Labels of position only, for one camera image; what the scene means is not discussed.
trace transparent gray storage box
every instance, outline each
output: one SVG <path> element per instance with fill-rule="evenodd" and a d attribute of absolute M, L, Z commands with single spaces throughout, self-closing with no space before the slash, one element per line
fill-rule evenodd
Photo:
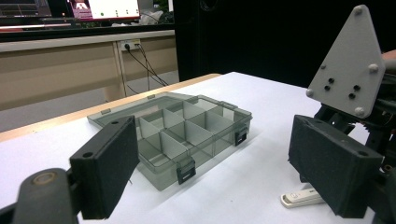
<path fill-rule="evenodd" d="M 187 181 L 195 169 L 248 135 L 251 113 L 203 95 L 164 92 L 88 116 L 104 127 L 134 115 L 137 169 L 158 190 Z"/>

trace wall socket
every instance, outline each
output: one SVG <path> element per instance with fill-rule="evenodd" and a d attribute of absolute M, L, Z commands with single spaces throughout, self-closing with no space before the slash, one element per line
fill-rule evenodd
<path fill-rule="evenodd" d="M 130 39 L 130 40 L 121 40 L 121 50 L 127 51 L 128 49 L 125 48 L 125 45 L 129 45 L 129 49 L 139 49 L 140 39 Z"/>

